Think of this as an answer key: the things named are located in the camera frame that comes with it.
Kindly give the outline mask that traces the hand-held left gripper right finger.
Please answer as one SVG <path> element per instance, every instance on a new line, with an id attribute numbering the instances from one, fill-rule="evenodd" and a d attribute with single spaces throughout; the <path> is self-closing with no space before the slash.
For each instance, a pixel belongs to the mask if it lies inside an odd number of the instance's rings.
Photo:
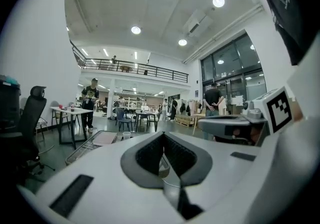
<path id="1" fill-rule="evenodd" d="M 170 133 L 163 133 L 163 152 L 182 187 L 202 183 L 213 166 L 211 155 L 204 149 Z"/>

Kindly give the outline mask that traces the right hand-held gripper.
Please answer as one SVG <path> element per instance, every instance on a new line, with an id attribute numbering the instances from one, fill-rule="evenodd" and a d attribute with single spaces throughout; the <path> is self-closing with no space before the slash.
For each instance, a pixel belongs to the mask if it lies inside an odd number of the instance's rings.
<path id="1" fill-rule="evenodd" d="M 205 117 L 198 127 L 218 142 L 261 146 L 267 136 L 293 123 L 289 101 L 285 87 L 273 89 L 246 101 L 241 114 Z"/>

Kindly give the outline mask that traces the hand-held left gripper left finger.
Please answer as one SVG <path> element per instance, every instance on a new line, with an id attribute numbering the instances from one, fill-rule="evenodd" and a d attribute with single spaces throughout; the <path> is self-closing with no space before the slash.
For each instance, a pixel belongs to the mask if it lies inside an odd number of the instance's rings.
<path id="1" fill-rule="evenodd" d="M 164 154 L 163 133 L 156 133 L 127 149 L 120 159 L 124 174 L 137 186 L 162 189 L 159 177 L 160 161 Z"/>

